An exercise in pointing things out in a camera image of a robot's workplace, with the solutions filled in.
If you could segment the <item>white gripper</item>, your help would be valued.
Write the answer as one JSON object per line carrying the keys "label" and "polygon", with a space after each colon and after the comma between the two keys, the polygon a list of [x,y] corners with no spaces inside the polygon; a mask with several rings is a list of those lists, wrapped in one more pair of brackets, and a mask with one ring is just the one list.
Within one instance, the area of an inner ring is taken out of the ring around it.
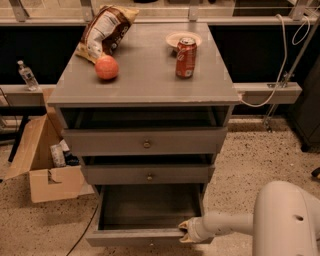
{"label": "white gripper", "polygon": [[198,243],[209,238],[209,232],[205,229],[203,221],[200,217],[183,221],[178,225],[178,228],[188,232],[188,234],[185,234],[179,239],[181,243]]}

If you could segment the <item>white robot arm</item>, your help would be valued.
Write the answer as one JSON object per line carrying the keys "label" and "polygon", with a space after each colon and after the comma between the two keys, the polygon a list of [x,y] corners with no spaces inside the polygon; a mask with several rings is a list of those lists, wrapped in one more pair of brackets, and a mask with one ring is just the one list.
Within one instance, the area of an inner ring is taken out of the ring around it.
{"label": "white robot arm", "polygon": [[319,256],[320,199],[285,181],[266,184],[254,212],[210,211],[182,222],[182,243],[200,243],[233,232],[253,238],[252,256]]}

